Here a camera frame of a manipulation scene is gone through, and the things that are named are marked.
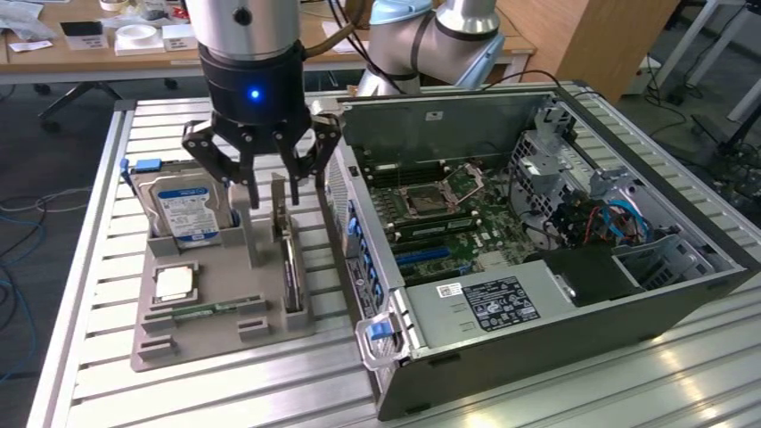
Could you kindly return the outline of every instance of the product label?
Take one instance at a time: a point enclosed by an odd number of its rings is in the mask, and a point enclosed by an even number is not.
[[[188,47],[183,38],[171,38],[167,42],[169,43],[169,49],[183,49],[184,47]]]
[[[453,283],[446,285],[438,285],[436,287],[436,291],[438,292],[438,297],[441,299],[452,296],[458,296],[462,294],[462,284]]]
[[[171,233],[180,241],[192,243],[219,235],[215,211],[205,206],[209,198],[209,189],[204,187],[159,193]]]
[[[444,118],[444,112],[442,111],[429,111],[425,114],[425,121],[426,122],[441,120],[442,118]]]
[[[540,318],[514,276],[465,287],[462,292],[480,328],[486,332]]]

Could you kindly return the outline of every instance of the blue cable on floor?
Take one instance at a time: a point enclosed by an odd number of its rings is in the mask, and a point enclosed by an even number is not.
[[[24,315],[27,316],[27,321],[28,321],[28,328],[31,331],[31,347],[28,349],[28,354],[27,357],[24,359],[21,359],[21,361],[19,361],[13,367],[11,368],[11,370],[8,370],[8,372],[5,373],[5,375],[0,378],[0,384],[3,384],[3,382],[19,371],[21,370],[21,368],[24,368],[24,366],[27,365],[27,363],[29,362],[29,360],[32,359],[32,357],[35,356],[35,352],[37,352],[37,332],[35,331],[35,321],[32,320],[32,312],[28,309],[28,304],[27,304],[27,299],[24,299],[24,295],[21,294],[21,292],[19,291],[19,289],[8,282],[0,279],[0,285],[3,285],[4,287],[8,287],[11,289],[11,292],[16,294],[16,298],[19,299],[19,302],[21,303],[21,309],[24,310]]]
[[[16,257],[15,259],[12,259],[11,261],[5,262],[5,263],[0,263],[0,267],[5,268],[13,264],[16,264],[19,261],[21,261],[25,257],[28,257],[28,255],[39,248],[39,246],[43,244],[43,241],[45,240],[45,227],[36,222],[32,221],[21,221],[21,220],[13,220],[12,218],[0,216],[0,221],[4,221],[7,223],[13,223],[16,225],[23,225],[23,226],[33,226],[37,230],[39,230],[39,236],[37,236],[37,241],[35,242],[35,244],[29,247],[29,249],[27,251],[24,251],[24,253]],[[9,292],[13,293],[16,295],[16,299],[17,301],[21,303],[21,310],[24,311],[24,315],[27,316],[27,321],[28,321],[28,328],[29,328],[29,335],[31,335],[31,346],[28,349],[28,354],[27,357],[24,359],[21,359],[11,368],[11,370],[7,371],[7,373],[4,374],[4,376],[0,378],[0,385],[3,384],[3,382],[15,374],[17,373],[21,368],[24,368],[24,366],[28,364],[28,362],[31,361],[31,359],[35,357],[35,352],[37,352],[37,331],[35,328],[35,319],[32,317],[32,311],[28,308],[28,303],[27,303],[27,299],[24,298],[24,294],[21,293],[21,291],[16,288],[16,286],[13,284],[11,284],[8,281],[0,279],[0,285],[7,287]]]
[[[0,221],[5,221],[5,222],[13,223],[16,225],[33,226],[36,229],[39,229],[37,241],[29,247],[29,249],[24,252],[24,254],[21,254],[19,257],[16,257],[15,259],[12,259],[8,262],[0,263],[0,265],[8,267],[8,266],[16,264],[19,261],[21,261],[43,244],[43,241],[45,240],[45,227],[40,223],[36,223],[33,221],[13,220],[12,218],[4,217],[4,216],[0,216]]]

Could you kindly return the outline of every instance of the robotic arm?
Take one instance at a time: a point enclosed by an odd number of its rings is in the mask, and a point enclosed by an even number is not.
[[[336,117],[312,116],[304,104],[304,61],[329,50],[353,26],[305,49],[298,0],[188,0],[187,6],[215,111],[211,122],[188,124],[183,147],[219,181],[248,188],[253,208],[253,161],[277,153],[298,203],[298,181],[322,172],[340,139]],[[302,156],[296,144],[309,128],[314,145]],[[220,151],[215,136],[237,149],[238,161]]]
[[[462,87],[480,85],[504,42],[494,2],[448,0],[433,13],[432,0],[377,0],[369,57],[382,76],[370,67],[360,94],[388,94],[384,85],[389,79],[405,93],[417,93],[420,72]],[[298,0],[185,3],[215,111],[211,121],[188,124],[183,147],[219,181],[248,188],[254,209],[254,158],[277,153],[297,204],[298,182],[322,173],[341,130],[334,115],[313,116],[305,106],[304,61],[326,52],[354,26],[346,25],[322,44],[306,49],[298,40]],[[360,8],[352,22],[361,14]],[[300,155],[296,144],[308,129],[314,131],[314,145]],[[220,151],[215,136],[236,148],[238,161]]]

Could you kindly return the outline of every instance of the barcode sticker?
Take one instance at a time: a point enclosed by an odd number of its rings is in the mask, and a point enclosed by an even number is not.
[[[436,287],[436,290],[438,291],[438,297],[441,299],[444,299],[446,297],[452,297],[452,296],[457,296],[457,295],[462,294],[462,284],[461,283],[453,283],[453,284],[446,284],[446,285],[438,285]]]

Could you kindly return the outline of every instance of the white sticker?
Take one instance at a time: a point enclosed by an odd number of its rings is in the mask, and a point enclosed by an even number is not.
[[[444,232],[446,230],[446,228],[444,226],[441,227],[433,227],[430,229],[425,229],[425,230],[416,230],[413,232],[413,236],[418,236],[418,235],[429,235],[429,234],[438,234],[441,232]]]
[[[465,218],[464,220],[450,221],[446,224],[446,228],[449,229],[460,229],[461,227],[470,226],[473,224],[472,218]]]
[[[32,43],[9,43],[11,49],[13,52],[25,52],[25,51],[36,51],[44,47],[51,47],[52,43],[48,40],[43,40],[41,42],[32,42]]]
[[[446,284],[446,285],[438,285],[436,287],[436,291],[438,292],[438,297],[441,299],[444,299],[446,297],[457,296],[457,295],[462,294],[462,284],[461,283],[453,283],[453,284]]]
[[[204,241],[219,234],[215,211],[205,206],[209,198],[204,187],[159,192],[171,233],[183,242]]]
[[[426,122],[432,122],[434,120],[441,120],[444,118],[444,112],[442,111],[429,111],[425,114],[425,121]]]
[[[171,65],[201,65],[201,60],[173,60]]]

